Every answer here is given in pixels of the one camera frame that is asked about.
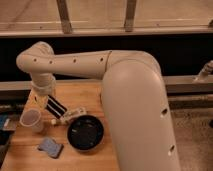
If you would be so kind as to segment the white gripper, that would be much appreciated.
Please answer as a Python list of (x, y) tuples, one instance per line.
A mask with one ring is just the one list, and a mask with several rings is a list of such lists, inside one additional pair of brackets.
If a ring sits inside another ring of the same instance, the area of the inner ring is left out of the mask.
[(35, 96), (35, 101), (41, 109), (45, 109), (48, 103), (48, 95), (54, 96), (56, 89), (56, 81), (51, 81), (48, 85), (40, 86), (35, 82), (31, 82), (33, 90), (39, 95)]

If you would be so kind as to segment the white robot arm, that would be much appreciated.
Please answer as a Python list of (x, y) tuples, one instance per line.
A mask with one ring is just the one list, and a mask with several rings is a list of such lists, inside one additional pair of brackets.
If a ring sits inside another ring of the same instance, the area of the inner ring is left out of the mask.
[(39, 95), (54, 92), (56, 74), (100, 79), (101, 104), (120, 171), (181, 171), (160, 66), (149, 53), (106, 50), (56, 55), (37, 42), (16, 58)]

